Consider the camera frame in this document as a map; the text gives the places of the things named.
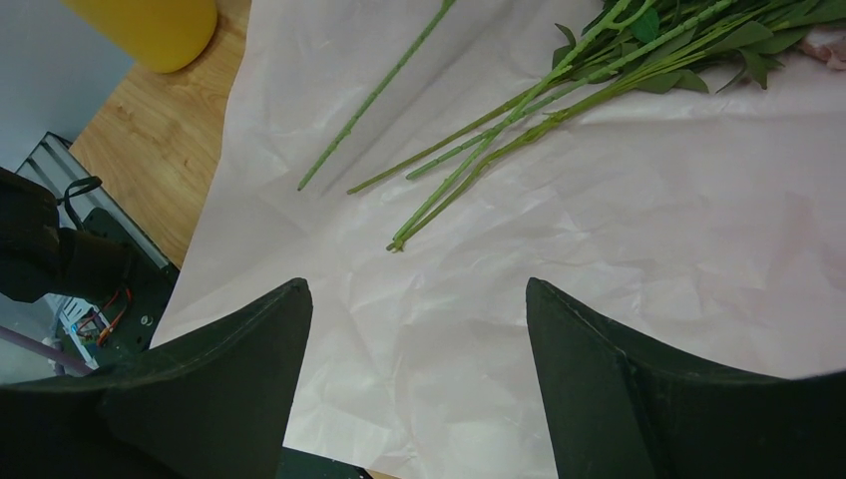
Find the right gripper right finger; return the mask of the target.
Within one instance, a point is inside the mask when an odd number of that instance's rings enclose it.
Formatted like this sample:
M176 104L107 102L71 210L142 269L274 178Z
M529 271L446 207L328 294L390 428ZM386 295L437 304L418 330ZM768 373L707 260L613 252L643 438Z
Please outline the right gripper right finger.
M845 375L784 379L687 353L551 283L526 287L561 478L841 478Z

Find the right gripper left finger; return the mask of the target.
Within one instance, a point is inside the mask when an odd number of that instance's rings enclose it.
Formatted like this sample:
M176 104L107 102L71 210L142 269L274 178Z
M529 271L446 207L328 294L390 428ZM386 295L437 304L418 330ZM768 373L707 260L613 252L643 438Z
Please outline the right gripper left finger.
M82 376L1 389L5 478L272 478L313 312L292 279Z

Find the purple pink wrapping paper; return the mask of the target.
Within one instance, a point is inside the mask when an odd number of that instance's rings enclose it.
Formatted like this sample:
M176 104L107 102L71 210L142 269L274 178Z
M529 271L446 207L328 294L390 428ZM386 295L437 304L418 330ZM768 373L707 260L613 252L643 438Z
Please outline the purple pink wrapping paper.
M304 278L287 447L402 478L552 478L526 326L544 279L701 357L845 366L845 76L790 55L766 89L630 92L507 156L411 239L453 170L350 189L546 75L597 1L460 1L309 185L298 182L439 9L256 1L220 160L162 345Z

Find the pink flower bunch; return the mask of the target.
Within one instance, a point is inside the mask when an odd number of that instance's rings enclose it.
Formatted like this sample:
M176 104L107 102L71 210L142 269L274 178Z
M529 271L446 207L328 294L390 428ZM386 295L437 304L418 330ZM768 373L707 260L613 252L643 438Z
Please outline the pink flower bunch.
M462 157L387 248L402 251L500 159L611 99L635 90L706 92L701 72L734 62L736 81L766 88L793 49L840 68L844 43L816 44L812 36L844 29L841 1L607 1L580 35L564 30L566 44L532 87L365 181L371 187L398 173L412 181Z

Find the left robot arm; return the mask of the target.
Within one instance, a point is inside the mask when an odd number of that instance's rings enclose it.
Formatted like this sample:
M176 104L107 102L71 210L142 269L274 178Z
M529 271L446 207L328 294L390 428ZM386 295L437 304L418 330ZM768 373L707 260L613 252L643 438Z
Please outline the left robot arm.
M76 180L57 197L47 188L1 171L1 293L33 303L60 294L94 302L129 285L134 253L88 232L72 198L102 185Z

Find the yellow cylindrical vase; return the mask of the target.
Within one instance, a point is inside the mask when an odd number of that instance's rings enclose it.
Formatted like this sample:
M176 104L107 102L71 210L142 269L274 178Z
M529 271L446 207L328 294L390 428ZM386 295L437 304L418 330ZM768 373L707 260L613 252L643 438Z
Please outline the yellow cylindrical vase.
M173 73L199 56L214 34L214 0L79 0L64 3L138 64Z

